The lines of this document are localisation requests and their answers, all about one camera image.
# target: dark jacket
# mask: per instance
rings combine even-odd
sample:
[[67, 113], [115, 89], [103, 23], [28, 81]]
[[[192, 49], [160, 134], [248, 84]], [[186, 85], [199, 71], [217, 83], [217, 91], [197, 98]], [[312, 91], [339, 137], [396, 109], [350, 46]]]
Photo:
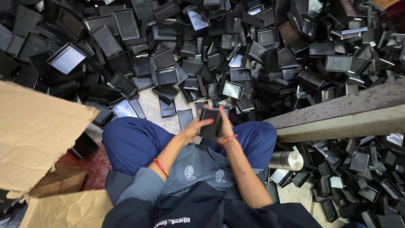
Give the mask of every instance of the dark jacket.
[[206, 182], [195, 183], [181, 197], [150, 201], [128, 198], [105, 217], [102, 228], [321, 228], [299, 203], [272, 204], [254, 209], [233, 197], [234, 188], [220, 192]]

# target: white embroidered logo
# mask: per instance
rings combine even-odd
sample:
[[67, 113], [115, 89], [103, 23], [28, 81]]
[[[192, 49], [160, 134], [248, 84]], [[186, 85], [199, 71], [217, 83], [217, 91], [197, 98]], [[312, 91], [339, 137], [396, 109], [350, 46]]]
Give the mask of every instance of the white embroidered logo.
[[224, 183], [226, 183], [226, 180], [223, 180], [223, 179], [222, 179], [222, 178], [224, 177], [224, 175], [225, 175], [225, 173], [224, 173], [223, 170], [218, 170], [218, 171], [215, 173], [215, 181], [216, 181], [218, 184], [224, 184]]
[[192, 166], [187, 166], [184, 170], [184, 176], [188, 181], [194, 181], [197, 179], [195, 176], [193, 176], [194, 173], [194, 168]]
[[176, 223], [188, 223], [190, 222], [190, 218], [188, 217], [184, 217], [181, 219], [165, 219], [163, 221], [160, 221], [158, 223], [156, 223], [156, 225], [154, 226], [154, 228], [157, 228], [159, 226], [166, 226], [167, 224], [176, 224]]

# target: red bangle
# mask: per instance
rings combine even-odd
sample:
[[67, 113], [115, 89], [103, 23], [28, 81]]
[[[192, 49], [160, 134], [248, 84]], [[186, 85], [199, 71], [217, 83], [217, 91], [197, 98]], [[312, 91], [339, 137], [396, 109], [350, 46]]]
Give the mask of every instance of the red bangle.
[[229, 140], [231, 140], [231, 139], [233, 139], [233, 138], [236, 138], [236, 137], [238, 137], [238, 135], [229, 136], [228, 138], [226, 138], [226, 139], [222, 142], [222, 145], [224, 145], [226, 142], [228, 142]]
[[158, 160], [153, 159], [153, 161], [156, 163], [156, 165], [160, 167], [160, 169], [164, 172], [166, 176], [169, 176], [169, 172], [167, 172], [167, 170], [162, 166], [162, 164]]

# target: woman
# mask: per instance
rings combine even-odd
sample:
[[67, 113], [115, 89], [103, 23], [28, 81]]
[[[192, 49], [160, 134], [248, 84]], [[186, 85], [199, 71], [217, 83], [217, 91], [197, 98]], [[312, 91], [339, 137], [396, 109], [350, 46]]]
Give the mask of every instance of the woman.
[[270, 161], [275, 128], [232, 128], [222, 107], [220, 113], [222, 137], [200, 145], [190, 142], [212, 119], [195, 119], [176, 136], [139, 118], [110, 123], [103, 144], [111, 165], [134, 177], [103, 228], [320, 227], [301, 204], [272, 205], [256, 176]]

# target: lap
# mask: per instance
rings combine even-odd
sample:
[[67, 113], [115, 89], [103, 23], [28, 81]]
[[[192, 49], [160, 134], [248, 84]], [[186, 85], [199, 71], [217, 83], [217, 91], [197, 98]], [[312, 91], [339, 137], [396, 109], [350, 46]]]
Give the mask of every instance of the lap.
[[[235, 126], [233, 131], [238, 135], [238, 141], [251, 167], [265, 169], [269, 165], [277, 139], [275, 127], [267, 122], [249, 121]], [[208, 145], [226, 157], [225, 149], [216, 141], [204, 138], [201, 144]]]
[[[273, 125], [251, 121], [235, 126], [234, 132], [252, 168], [266, 168], [277, 139]], [[134, 175], [140, 167], [148, 166], [173, 137], [173, 134], [148, 120], [121, 117], [106, 126], [102, 142], [113, 169]], [[201, 144], [226, 157], [226, 151], [218, 143], [203, 139]]]

